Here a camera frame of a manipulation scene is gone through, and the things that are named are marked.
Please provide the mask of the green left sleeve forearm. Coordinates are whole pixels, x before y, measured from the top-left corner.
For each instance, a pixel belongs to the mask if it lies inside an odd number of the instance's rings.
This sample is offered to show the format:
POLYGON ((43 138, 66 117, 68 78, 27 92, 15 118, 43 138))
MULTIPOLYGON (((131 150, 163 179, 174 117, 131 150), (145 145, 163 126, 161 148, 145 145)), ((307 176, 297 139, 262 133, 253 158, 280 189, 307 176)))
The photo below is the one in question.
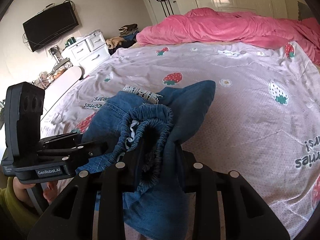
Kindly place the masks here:
POLYGON ((23 204, 15 195, 13 177, 9 177, 7 187, 1 189, 1 238, 27 239, 29 232, 39 219, 34 207, 23 204))

